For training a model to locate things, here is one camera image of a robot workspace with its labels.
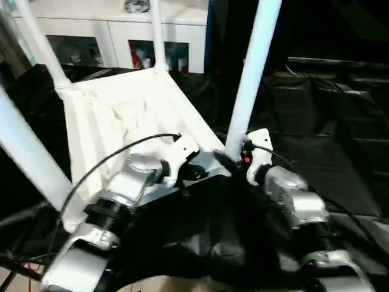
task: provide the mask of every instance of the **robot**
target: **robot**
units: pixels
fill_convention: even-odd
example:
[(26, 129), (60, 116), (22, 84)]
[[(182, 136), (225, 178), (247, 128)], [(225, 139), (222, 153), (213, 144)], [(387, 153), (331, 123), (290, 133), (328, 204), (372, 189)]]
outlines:
[[(257, 147), (261, 131), (250, 133), (242, 143), (247, 183), (262, 188), (283, 211), (298, 246), (306, 291), (375, 291), (334, 235), (319, 194), (292, 170), (272, 165), (271, 155)], [(78, 225), (45, 273), (41, 291), (104, 291), (109, 256), (120, 245), (145, 189), (173, 187), (180, 167), (196, 153), (196, 142), (184, 136), (168, 146), (163, 157), (128, 155), (121, 171), (86, 207), (87, 219)]]

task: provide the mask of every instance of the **black tarp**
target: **black tarp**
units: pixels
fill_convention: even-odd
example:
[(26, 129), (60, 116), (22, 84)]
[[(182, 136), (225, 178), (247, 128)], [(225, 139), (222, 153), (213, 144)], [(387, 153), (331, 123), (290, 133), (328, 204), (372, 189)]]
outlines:
[[(66, 74), (72, 81), (79, 81), (99, 70), (69, 66)], [(119, 72), (124, 70), (112, 69), (106, 74)], [(226, 94), (228, 85), (215, 76), (174, 74), (173, 78), (223, 140), (234, 103), (233, 94)], [(63, 106), (45, 67), (35, 66), (7, 92), (69, 176)], [(369, 224), (374, 220), (385, 223), (389, 208), (389, 182), (385, 179), (389, 159), (385, 155), (389, 139), (387, 92), (383, 86), (335, 85), (311, 77), (264, 78), (249, 130), (268, 128), (274, 149), (293, 161), (320, 193), (354, 214), (367, 215), (361, 218), (368, 219)], [(7, 204), (0, 206), (1, 217), (42, 200), (5, 153), (0, 159), (4, 169), (9, 170), (7, 177), (12, 178), (2, 183)], [(215, 178), (194, 187), (190, 198), (176, 193), (141, 209), (129, 242), (122, 246), (125, 257), (120, 259), (125, 260), (119, 261), (119, 266), (123, 265), (125, 273), (118, 275), (117, 285), (153, 274), (208, 274), (234, 285), (244, 282), (269, 287), (277, 286), (281, 271), (288, 281), (287, 270), (274, 259), (291, 244), (273, 242), (273, 237), (280, 237), (277, 233), (284, 231), (269, 219), (272, 208), (252, 203), (250, 200), (255, 199), (246, 187), (224, 179)], [(25, 252), (45, 253), (45, 235), (51, 230), (53, 215), (48, 212), (41, 218)], [(3, 249), (14, 242), (21, 226), (1, 230), (7, 232), (6, 237), (2, 236)]]

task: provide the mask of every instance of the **red wire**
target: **red wire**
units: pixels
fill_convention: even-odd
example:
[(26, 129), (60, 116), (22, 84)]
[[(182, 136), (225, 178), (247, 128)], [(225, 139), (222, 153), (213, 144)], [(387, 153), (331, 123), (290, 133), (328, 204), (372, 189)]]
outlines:
[[(30, 269), (30, 270), (32, 270), (34, 272), (37, 272), (41, 268), (41, 265), (39, 264), (36, 269), (33, 269), (33, 268), (31, 268), (30, 263), (25, 263), (24, 267), (27, 268), (27, 269)], [(32, 281), (31, 281), (31, 278), (29, 278), (29, 292), (32, 292)]]

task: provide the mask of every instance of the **white pole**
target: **white pole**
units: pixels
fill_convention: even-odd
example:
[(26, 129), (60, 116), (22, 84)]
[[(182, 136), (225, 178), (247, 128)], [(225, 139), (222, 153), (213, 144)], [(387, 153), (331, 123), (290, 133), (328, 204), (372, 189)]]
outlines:
[(150, 0), (151, 21), (154, 30), (154, 53), (156, 56), (155, 68), (167, 71), (165, 42), (162, 31), (162, 18), (160, 15), (159, 0)]
[(260, 0), (258, 3), (241, 83), (225, 143), (225, 153), (234, 161), (239, 159), (240, 143), (249, 126), (281, 3), (282, 0)]
[(71, 82), (65, 76), (60, 62), (58, 61), (53, 49), (51, 48), (49, 40), (40, 30), (38, 23), (36, 22), (36, 19), (31, 12), (28, 0), (15, 0), (15, 2), (18, 6), (20, 15), (23, 17), (27, 24), (27, 28), (30, 30), (31, 35), (34, 37), (36, 44), (42, 52), (44, 62), (50, 72), (51, 77), (53, 78), (54, 87), (69, 87)]
[[(72, 184), (35, 136), (2, 87), (0, 87), (0, 146), (46, 200), (56, 210), (60, 210)], [(79, 196), (74, 197), (63, 217), (68, 230), (84, 218), (82, 210), (85, 204)]]

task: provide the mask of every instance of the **white plastic frame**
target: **white plastic frame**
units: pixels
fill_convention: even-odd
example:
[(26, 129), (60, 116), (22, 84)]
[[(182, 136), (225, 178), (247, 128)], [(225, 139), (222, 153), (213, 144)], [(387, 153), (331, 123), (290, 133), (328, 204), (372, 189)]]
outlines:
[[(168, 74), (159, 0), (150, 2), (155, 67), (72, 84), (65, 76), (46, 36), (38, 27), (29, 3), (27, 0), (16, 0), (19, 13), (45, 59), (55, 90), (64, 102), (73, 182), (77, 182), (98, 161), (121, 148), (123, 144), (156, 133), (190, 135), (203, 151), (224, 149), (222, 143)], [(141, 131), (136, 131), (134, 124), (137, 127), (141, 124), (143, 127)], [(162, 145), (169, 143), (170, 140), (150, 141), (142, 144), (140, 151), (155, 152)], [(113, 159), (82, 185), (63, 217), (64, 227), (68, 231), (73, 231), (84, 219), (84, 214), (80, 210), (117, 170), (117, 164), (121, 163), (121, 157)], [(217, 166), (211, 163), (208, 169)], [(52, 184), (65, 183), (63, 178), (54, 176), (52, 173), (41, 173), (36, 177), (29, 175), (31, 169), (23, 170), (32, 181), (49, 179)], [(44, 189), (40, 191), (48, 201), (59, 202), (54, 207), (60, 209), (66, 193)]]
[[(213, 151), (224, 148), (168, 75), (159, 0), (150, 0), (156, 55), (155, 67), (74, 85), (65, 76), (46, 36), (40, 31), (27, 0), (15, 1), (44, 56), (46, 66), (54, 81), (55, 90), (64, 102), (73, 181), (78, 181), (99, 160), (123, 145), (124, 137), (127, 137), (134, 119), (134, 115), (130, 115), (128, 111), (135, 108), (134, 102), (141, 103), (138, 108), (143, 109), (141, 110), (143, 121), (147, 120), (148, 122), (152, 119), (155, 120), (155, 123), (144, 128), (149, 133), (144, 133), (143, 129), (141, 133), (138, 133), (138, 136), (133, 135), (132, 139), (138, 140), (150, 134), (156, 134), (156, 131), (184, 133), (192, 136), (201, 150)], [(226, 153), (233, 159), (238, 159), (239, 145), (247, 131), (280, 7), (281, 0), (260, 0), (258, 4), (227, 137)], [(0, 123), (6, 125), (10, 123), (19, 131), (15, 140), (7, 128), (0, 129), (2, 147), (47, 200), (59, 210), (66, 198), (67, 191), (71, 188), (69, 181), (23, 118), (15, 114), (17, 111), (7, 100), (5, 92), (0, 93), (3, 101), (0, 104), (1, 109), (5, 112), (9, 110), (10, 113), (10, 115), (1, 115)], [(143, 111), (149, 113), (147, 119), (145, 119)], [(26, 150), (26, 148), (21, 149), (13, 146), (17, 144), (15, 141), (30, 141), (30, 148)], [(144, 147), (157, 151), (159, 143), (162, 141), (153, 142), (152, 145)], [(32, 152), (40, 153), (37, 155), (38, 161), (35, 162), (29, 157), (34, 155)], [(41, 169), (35, 171), (33, 166), (41, 167)], [(209, 168), (211, 169), (213, 166), (217, 167), (217, 165), (210, 165)], [(73, 231), (84, 218), (84, 214), (80, 210), (84, 208), (91, 196), (102, 188), (107, 176), (112, 175), (115, 170), (114, 167), (115, 162), (113, 161), (103, 167), (101, 171), (94, 173), (81, 190), (75, 194), (63, 217), (64, 226), (68, 231)]]

